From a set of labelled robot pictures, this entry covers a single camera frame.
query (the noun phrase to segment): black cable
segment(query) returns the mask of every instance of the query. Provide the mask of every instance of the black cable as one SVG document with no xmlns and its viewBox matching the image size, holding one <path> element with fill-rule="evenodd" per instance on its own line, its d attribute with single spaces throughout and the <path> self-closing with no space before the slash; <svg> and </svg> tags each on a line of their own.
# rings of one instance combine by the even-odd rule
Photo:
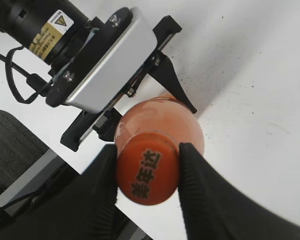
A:
<svg viewBox="0 0 300 240">
<path fill-rule="evenodd" d="M 3 56 L 2 54 L 0 54 L 0 60 L 2 62 L 6 62 L 6 57 Z M 17 70 L 20 74 L 22 74 L 23 76 L 25 76 L 26 78 L 28 78 L 30 76 L 30 73 L 28 73 L 26 70 L 24 70 L 22 67 L 20 67 L 19 65 L 15 64 L 14 62 L 12 63 L 12 67 Z"/>
<path fill-rule="evenodd" d="M 25 199 L 28 199 L 28 198 L 32 198 L 33 199 L 33 198 L 37 197 L 38 195 L 40 195 L 41 193 L 42 193 L 41 191 L 34 191 L 34 192 L 31 192 L 31 193 L 28 193 L 28 194 L 26 194 L 24 196 L 21 196 L 21 197 L 15 199 L 13 201 L 7 203 L 3 207 L 1 207 L 1 209 L 5 210 L 5 209 L 7 209 L 7 208 L 9 208 L 9 207 L 11 207 L 11 206 L 13 206 L 13 205 L 21 202 L 22 200 L 25 200 Z"/>
<path fill-rule="evenodd" d="M 11 49 L 8 54 L 6 55 L 5 58 L 5 74 L 6 74 L 6 80 L 8 82 L 8 86 L 12 92 L 12 95 L 14 96 L 14 98 L 21 104 L 31 104 L 34 102 L 34 100 L 36 100 L 36 98 L 46 89 L 48 88 L 51 84 L 52 81 L 48 82 L 45 86 L 43 86 L 43 88 L 41 88 L 40 90 L 38 90 L 37 92 L 33 93 L 28 99 L 24 99 L 21 94 L 19 93 L 16 84 L 15 84 L 15 80 L 14 80 L 14 76 L 13 76 L 13 71 L 12 71 L 12 65 L 13 65 L 13 56 L 15 54 L 16 51 L 18 50 L 22 50 L 24 49 L 23 46 L 20 47 L 16 47 L 14 49 Z"/>
</svg>

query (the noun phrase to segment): black mounting bracket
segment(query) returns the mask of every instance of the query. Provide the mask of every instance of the black mounting bracket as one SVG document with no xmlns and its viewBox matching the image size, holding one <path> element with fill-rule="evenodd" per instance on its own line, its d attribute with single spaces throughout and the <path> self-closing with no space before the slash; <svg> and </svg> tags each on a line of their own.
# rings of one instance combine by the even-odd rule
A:
<svg viewBox="0 0 300 240">
<path fill-rule="evenodd" d="M 161 50 L 172 39 L 172 37 L 181 32 L 180 25 L 171 17 L 165 16 L 153 29 L 157 38 L 157 47 L 143 63 L 139 70 L 132 76 L 128 83 L 122 88 L 121 92 L 133 97 L 141 82 L 147 74 L 150 74 L 158 83 L 167 89 L 177 100 L 185 104 L 192 113 L 196 113 L 197 109 L 192 105 L 176 75 L 171 60 L 164 55 Z M 93 114 L 82 111 L 71 126 L 62 135 L 61 143 L 73 151 L 79 149 L 83 135 L 90 129 L 94 129 L 101 140 L 113 142 L 116 127 L 121 119 L 121 114 L 112 108 L 104 112 L 102 125 L 95 126 L 97 119 L 102 112 Z"/>
</svg>

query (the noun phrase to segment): white table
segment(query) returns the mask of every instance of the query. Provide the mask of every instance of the white table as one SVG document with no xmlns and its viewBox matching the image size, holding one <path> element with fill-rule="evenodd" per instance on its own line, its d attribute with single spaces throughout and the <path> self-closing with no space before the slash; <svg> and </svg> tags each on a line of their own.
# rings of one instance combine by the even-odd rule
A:
<svg viewBox="0 0 300 240">
<path fill-rule="evenodd" d="M 300 225 L 300 0 L 73 0 L 90 18 L 105 21 L 124 6 L 140 7 L 151 26 L 172 15 L 183 31 L 164 52 L 199 109 L 206 159 L 228 181 L 266 208 Z M 0 33 L 0 52 L 17 46 Z M 49 68 L 27 51 L 14 60 L 48 79 Z M 18 87 L 30 90 L 22 77 Z M 161 93 L 148 79 L 134 99 Z M 0 62 L 0 109 L 18 118 L 53 151 L 82 172 L 104 143 L 91 134 L 77 153 L 60 144 L 80 112 L 44 99 L 17 104 Z M 121 193 L 118 207 L 155 240 L 186 239 L 178 195 L 151 207 Z"/>
</svg>

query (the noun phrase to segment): warning label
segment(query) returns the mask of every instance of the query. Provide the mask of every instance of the warning label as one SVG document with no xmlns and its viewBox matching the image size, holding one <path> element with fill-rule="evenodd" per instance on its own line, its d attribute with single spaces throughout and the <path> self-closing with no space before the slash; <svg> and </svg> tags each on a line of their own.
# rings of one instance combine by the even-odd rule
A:
<svg viewBox="0 0 300 240">
<path fill-rule="evenodd" d="M 48 23 L 50 23 L 55 29 L 64 35 L 75 22 L 63 11 L 58 10 L 48 20 Z"/>
<path fill-rule="evenodd" d="M 64 16 L 59 17 L 57 21 L 55 21 L 55 24 L 59 24 L 61 26 L 67 26 Z"/>
<path fill-rule="evenodd" d="M 58 10 L 42 27 L 41 32 L 35 36 L 29 50 L 45 60 L 73 24 L 74 21 L 71 18 L 63 11 Z"/>
</svg>

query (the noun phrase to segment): screw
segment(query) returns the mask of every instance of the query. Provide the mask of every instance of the screw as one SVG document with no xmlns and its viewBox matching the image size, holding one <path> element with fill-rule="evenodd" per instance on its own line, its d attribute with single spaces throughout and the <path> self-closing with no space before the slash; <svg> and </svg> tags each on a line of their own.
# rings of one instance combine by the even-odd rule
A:
<svg viewBox="0 0 300 240">
<path fill-rule="evenodd" d="M 126 94 L 129 98 L 133 98 L 137 94 L 137 91 L 133 87 L 130 87 Z"/>
<path fill-rule="evenodd" d="M 157 67 L 159 66 L 159 64 L 160 64 L 160 58 L 157 58 L 156 60 L 155 60 L 155 63 L 154 63 L 154 65 L 156 65 Z"/>
<path fill-rule="evenodd" d="M 110 17 L 109 22 L 112 23 L 112 27 L 116 28 L 119 26 L 121 18 L 114 14 Z"/>
<path fill-rule="evenodd" d="M 70 71 L 66 71 L 63 75 L 63 78 L 69 83 L 75 78 L 75 74 Z"/>
</svg>

